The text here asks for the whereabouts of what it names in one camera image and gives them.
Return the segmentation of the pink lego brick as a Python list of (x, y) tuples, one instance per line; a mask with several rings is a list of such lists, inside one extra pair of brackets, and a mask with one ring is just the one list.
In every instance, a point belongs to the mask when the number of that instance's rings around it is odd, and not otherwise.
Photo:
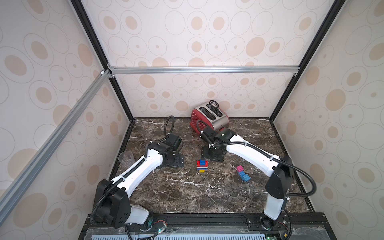
[(244, 168), (242, 166), (237, 166), (236, 169), (237, 169), (238, 173), (244, 171)]

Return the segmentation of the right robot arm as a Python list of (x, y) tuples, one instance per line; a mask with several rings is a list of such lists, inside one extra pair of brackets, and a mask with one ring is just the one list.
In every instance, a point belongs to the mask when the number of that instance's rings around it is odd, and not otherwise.
[[(198, 121), (197, 131), (200, 137), (209, 144), (208, 150), (213, 154), (231, 153), (241, 157), (261, 170), (269, 180), (265, 189), (268, 193), (267, 201), (262, 213), (261, 222), (266, 229), (274, 227), (281, 213), (285, 210), (287, 202), (291, 197), (310, 197), (317, 191), (315, 180), (302, 169), (292, 164), (292, 159), (285, 155), (279, 157), (270, 154), (261, 148), (249, 143), (234, 131), (223, 128), (214, 131), (210, 126), (201, 129), (204, 122)], [(289, 193), (292, 185), (294, 172), (301, 173), (312, 185), (307, 193)]]

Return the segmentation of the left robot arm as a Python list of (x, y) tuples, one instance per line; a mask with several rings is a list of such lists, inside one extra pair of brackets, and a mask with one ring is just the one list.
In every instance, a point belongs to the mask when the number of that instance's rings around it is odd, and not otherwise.
[(153, 170), (183, 167), (184, 157), (180, 154), (183, 144), (183, 140), (174, 134), (167, 134), (159, 141), (151, 141), (142, 157), (126, 171), (110, 181), (101, 180), (90, 214), (91, 224), (107, 224), (115, 229), (126, 224), (148, 224), (149, 210), (132, 205), (131, 195)]

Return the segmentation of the light blue long lego brick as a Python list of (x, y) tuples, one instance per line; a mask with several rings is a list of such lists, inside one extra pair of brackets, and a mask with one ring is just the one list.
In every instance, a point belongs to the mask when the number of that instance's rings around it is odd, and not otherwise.
[(242, 181), (244, 182), (248, 182), (251, 178), (249, 177), (248, 174), (246, 174), (244, 171), (240, 171), (238, 172), (240, 178), (242, 179)]

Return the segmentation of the teal small lego brick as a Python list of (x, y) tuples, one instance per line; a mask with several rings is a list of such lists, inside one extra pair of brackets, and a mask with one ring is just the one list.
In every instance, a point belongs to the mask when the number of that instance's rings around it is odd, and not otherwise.
[(241, 178), (244, 182), (248, 182), (251, 179), (248, 174), (242, 175)]

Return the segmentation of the red lego brick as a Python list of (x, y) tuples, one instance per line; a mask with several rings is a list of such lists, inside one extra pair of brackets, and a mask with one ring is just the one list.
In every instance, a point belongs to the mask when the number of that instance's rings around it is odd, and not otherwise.
[(207, 161), (197, 161), (197, 169), (207, 169), (209, 166), (209, 163)]

